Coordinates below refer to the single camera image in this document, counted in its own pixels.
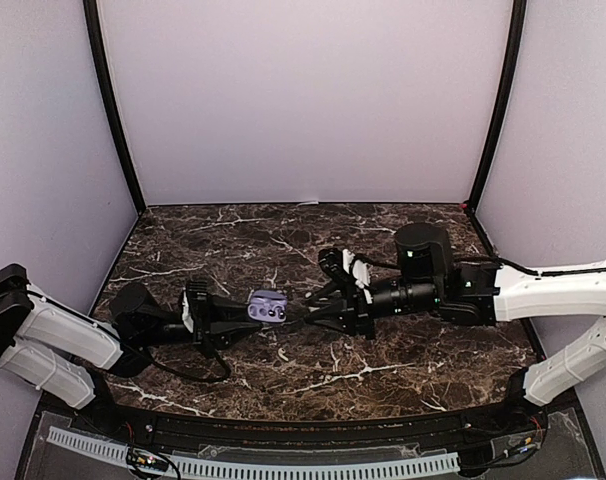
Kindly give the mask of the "black frame post right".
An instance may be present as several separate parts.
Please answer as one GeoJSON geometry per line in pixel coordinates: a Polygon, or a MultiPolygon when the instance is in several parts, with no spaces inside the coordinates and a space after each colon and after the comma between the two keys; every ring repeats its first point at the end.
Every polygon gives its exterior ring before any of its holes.
{"type": "Polygon", "coordinates": [[[502,62],[496,98],[476,175],[469,198],[466,201],[467,210],[471,214],[475,214],[480,205],[498,147],[517,69],[526,10],[526,0],[514,0],[512,2],[505,54],[502,62]]]}

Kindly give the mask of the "purple earbud charging case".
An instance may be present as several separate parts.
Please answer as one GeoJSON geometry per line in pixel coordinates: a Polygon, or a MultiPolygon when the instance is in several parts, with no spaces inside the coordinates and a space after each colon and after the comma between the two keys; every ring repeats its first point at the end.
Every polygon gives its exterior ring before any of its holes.
{"type": "Polygon", "coordinates": [[[277,291],[257,290],[249,298],[247,314],[250,319],[263,323],[284,323],[287,297],[277,291]]]}

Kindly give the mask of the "black frame post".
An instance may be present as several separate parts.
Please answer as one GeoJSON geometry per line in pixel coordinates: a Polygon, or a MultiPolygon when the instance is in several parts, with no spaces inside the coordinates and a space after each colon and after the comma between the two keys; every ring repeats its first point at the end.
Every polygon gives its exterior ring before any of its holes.
{"type": "Polygon", "coordinates": [[[95,75],[108,127],[130,198],[137,214],[141,215],[146,211],[147,205],[135,172],[134,162],[127,144],[125,130],[117,105],[101,20],[99,18],[99,4],[96,0],[83,0],[82,4],[95,75]]]}
{"type": "Polygon", "coordinates": [[[466,201],[467,210],[471,214],[475,214],[480,205],[498,147],[517,69],[526,10],[526,0],[514,0],[512,2],[505,54],[502,62],[496,98],[476,175],[469,198],[466,201]]]}

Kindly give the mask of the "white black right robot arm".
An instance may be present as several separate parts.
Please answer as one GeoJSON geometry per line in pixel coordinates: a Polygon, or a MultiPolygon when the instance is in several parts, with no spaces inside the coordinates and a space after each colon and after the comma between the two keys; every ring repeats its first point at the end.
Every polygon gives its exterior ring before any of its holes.
{"type": "Polygon", "coordinates": [[[494,326],[532,317],[596,316],[578,339],[511,375],[493,413],[504,434],[517,432],[557,396],[606,369],[606,260],[528,268],[500,257],[456,257],[448,232],[412,223],[394,234],[397,276],[373,281],[374,260],[347,249],[318,255],[328,283],[312,293],[305,320],[350,336],[375,336],[379,318],[432,312],[461,326],[494,326]]]}

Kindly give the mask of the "black frame post left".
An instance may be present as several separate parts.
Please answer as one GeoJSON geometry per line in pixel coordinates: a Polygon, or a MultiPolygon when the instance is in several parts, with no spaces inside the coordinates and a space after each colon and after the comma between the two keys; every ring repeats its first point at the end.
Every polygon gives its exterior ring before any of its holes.
{"type": "Polygon", "coordinates": [[[108,127],[130,198],[137,214],[141,215],[146,211],[147,205],[135,172],[134,162],[127,144],[125,130],[117,105],[101,20],[99,18],[99,4],[96,0],[83,0],[82,4],[95,75],[108,127]]]}

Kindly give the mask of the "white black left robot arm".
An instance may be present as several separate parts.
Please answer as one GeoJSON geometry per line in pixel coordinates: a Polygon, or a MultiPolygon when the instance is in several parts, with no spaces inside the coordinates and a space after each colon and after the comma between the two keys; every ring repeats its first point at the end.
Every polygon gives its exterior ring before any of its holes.
{"type": "Polygon", "coordinates": [[[205,383],[226,380],[231,369],[220,353],[261,330],[247,305],[212,295],[188,282],[178,310],[161,307],[138,282],[122,287],[109,305],[108,322],[60,304],[30,284],[26,269],[0,270],[0,369],[72,408],[103,436],[124,427],[103,377],[132,378],[153,365],[153,347],[189,344],[223,369],[205,383]]]}

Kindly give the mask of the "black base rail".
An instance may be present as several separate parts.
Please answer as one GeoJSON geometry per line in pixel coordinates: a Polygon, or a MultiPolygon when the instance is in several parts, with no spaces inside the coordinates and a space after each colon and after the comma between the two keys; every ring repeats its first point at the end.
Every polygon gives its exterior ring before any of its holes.
{"type": "Polygon", "coordinates": [[[440,414],[375,420],[268,422],[207,418],[119,405],[134,438],[149,446],[191,449],[207,442],[241,447],[330,448],[416,443],[427,447],[484,444],[504,435],[542,433],[547,412],[508,415],[500,404],[440,414]]]}

